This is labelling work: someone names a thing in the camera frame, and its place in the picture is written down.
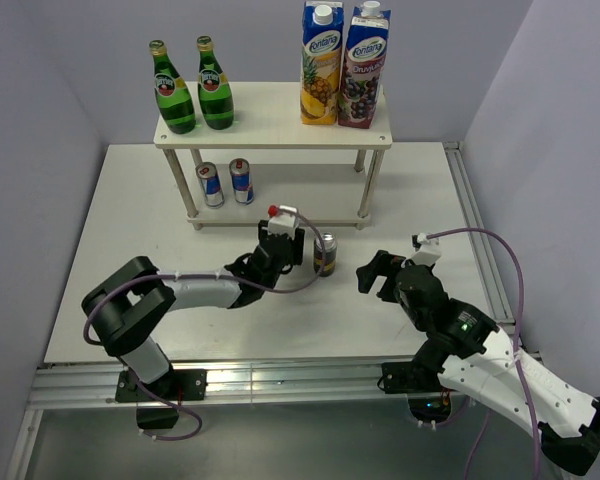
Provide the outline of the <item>dark energy can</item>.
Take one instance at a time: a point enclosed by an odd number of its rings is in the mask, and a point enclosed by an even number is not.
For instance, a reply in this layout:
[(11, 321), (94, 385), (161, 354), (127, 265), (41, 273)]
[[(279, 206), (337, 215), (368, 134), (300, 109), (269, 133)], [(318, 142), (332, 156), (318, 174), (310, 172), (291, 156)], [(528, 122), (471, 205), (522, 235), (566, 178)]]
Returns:
[(313, 245), (313, 269), (320, 272), (321, 277), (334, 273), (337, 256), (337, 240), (333, 233), (323, 232), (316, 237)]

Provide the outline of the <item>Red Bull can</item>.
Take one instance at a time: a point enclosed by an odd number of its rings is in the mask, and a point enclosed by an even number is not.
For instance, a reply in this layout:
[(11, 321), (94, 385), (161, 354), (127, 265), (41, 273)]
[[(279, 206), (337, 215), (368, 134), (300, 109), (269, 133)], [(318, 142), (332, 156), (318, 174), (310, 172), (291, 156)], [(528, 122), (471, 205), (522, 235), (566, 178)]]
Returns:
[(234, 197), (237, 203), (248, 205), (254, 199), (250, 164), (246, 159), (236, 158), (229, 163)]
[(196, 166), (196, 177), (200, 183), (205, 204), (209, 208), (220, 208), (224, 204), (217, 167), (211, 162), (202, 162)]

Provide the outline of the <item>green perrier bottle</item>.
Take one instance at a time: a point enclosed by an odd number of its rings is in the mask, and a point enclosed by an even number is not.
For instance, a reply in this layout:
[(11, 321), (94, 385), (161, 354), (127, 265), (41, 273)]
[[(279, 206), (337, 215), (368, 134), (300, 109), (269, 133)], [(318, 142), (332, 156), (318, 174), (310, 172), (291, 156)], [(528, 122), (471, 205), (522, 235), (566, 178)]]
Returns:
[(192, 96), (168, 56), (162, 40), (149, 42), (154, 64), (154, 93), (160, 115), (168, 129), (175, 134), (186, 134), (196, 126)]
[(198, 100), (204, 120), (211, 129), (227, 129), (234, 121), (230, 84), (216, 59), (211, 37), (198, 37), (196, 45), (200, 54)]

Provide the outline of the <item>green Perrier bottle front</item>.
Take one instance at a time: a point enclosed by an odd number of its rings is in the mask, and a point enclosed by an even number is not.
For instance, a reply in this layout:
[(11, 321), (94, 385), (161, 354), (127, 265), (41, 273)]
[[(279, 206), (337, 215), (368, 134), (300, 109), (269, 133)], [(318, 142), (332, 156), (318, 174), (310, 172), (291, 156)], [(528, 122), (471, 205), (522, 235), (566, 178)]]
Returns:
[(186, 134), (196, 126), (192, 96), (168, 56), (162, 40), (149, 42), (154, 64), (154, 93), (160, 115), (168, 129), (175, 134)]

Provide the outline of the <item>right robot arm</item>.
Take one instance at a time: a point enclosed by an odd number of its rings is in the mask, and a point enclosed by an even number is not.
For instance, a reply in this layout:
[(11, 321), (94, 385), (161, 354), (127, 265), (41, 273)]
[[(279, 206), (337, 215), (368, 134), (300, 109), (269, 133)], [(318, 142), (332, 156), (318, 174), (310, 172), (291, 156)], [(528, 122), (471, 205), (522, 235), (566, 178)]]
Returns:
[(508, 418), (561, 469), (585, 475), (600, 452), (600, 396), (577, 390), (523, 350), (477, 307), (450, 297), (433, 262), (385, 250), (357, 269), (366, 294), (399, 305), (426, 340), (409, 361), (382, 365), (387, 394), (455, 390)]

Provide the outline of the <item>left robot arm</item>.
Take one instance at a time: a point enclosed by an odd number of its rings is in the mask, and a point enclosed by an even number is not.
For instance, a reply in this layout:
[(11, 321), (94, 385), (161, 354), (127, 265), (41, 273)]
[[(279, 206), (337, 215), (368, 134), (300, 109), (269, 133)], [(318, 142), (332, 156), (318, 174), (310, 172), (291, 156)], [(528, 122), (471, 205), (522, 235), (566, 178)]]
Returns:
[(163, 317), (199, 307), (243, 308), (260, 300), (302, 264), (304, 237), (297, 222), (277, 229), (272, 220), (262, 220), (255, 250), (213, 272), (167, 273), (148, 257), (136, 256), (82, 300), (84, 339), (125, 364), (150, 398), (163, 399), (176, 384), (172, 363), (151, 337)]

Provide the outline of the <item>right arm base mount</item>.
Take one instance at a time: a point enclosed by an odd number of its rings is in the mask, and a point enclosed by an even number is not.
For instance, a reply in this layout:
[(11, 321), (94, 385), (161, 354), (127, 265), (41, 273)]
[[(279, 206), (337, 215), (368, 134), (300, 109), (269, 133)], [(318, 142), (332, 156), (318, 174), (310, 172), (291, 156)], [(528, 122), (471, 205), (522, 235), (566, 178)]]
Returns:
[(417, 422), (437, 425), (451, 416), (450, 394), (436, 374), (412, 361), (382, 363), (376, 386), (387, 395), (405, 395), (409, 412)]

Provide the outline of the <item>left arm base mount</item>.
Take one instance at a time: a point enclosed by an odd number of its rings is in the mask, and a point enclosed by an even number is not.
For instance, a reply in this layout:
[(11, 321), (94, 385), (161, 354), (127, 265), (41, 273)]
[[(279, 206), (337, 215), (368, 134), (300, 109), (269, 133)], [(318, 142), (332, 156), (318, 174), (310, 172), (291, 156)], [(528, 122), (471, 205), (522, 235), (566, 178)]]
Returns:
[[(136, 406), (136, 425), (139, 433), (155, 442), (176, 442), (197, 436), (203, 428), (202, 417), (186, 406), (187, 401), (202, 401), (207, 386), (207, 371), (184, 369), (169, 371), (152, 383), (143, 383), (131, 369), (123, 370), (118, 378), (114, 402)], [(167, 435), (182, 415), (196, 422), (186, 434)]]

